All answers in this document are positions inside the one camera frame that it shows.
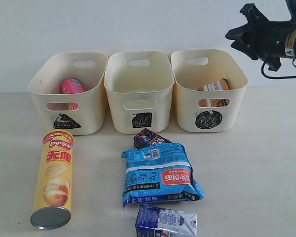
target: black circle sticker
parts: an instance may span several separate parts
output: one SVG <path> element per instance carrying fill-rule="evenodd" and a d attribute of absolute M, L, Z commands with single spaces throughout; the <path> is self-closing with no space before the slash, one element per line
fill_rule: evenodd
<path fill-rule="evenodd" d="M 195 125 L 200 129 L 211 129 L 218 126 L 222 122 L 222 114 L 215 111 L 201 112 L 195 121 Z"/>

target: blue snack bag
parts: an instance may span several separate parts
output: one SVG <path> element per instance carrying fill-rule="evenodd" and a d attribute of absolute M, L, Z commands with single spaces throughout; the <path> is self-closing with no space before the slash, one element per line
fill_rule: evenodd
<path fill-rule="evenodd" d="M 132 149 L 122 157 L 127 158 L 123 208 L 129 203 L 197 201 L 205 196 L 179 143 Z"/>

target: black triangle sticker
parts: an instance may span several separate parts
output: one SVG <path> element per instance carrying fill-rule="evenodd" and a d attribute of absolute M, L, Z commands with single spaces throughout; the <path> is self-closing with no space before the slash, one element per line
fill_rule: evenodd
<path fill-rule="evenodd" d="M 81 125 L 64 113 L 60 113 L 54 122 L 55 129 L 80 128 Z"/>

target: potato chips can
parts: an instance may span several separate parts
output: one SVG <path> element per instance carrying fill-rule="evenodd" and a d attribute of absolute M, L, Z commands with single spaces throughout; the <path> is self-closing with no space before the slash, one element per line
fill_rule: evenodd
<path fill-rule="evenodd" d="M 55 129 L 43 139 L 35 202 L 31 223 L 51 230 L 68 223 L 71 218 L 74 137 Z"/>

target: pink can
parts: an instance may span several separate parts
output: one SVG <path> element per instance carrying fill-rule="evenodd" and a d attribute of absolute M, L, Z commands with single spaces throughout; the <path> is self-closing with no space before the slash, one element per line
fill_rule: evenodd
<path fill-rule="evenodd" d="M 81 83 L 75 78 L 67 78 L 60 85 L 60 91 L 62 94 L 77 94 L 84 92 Z M 68 110 L 77 110 L 79 104 L 75 102 L 67 103 Z"/>

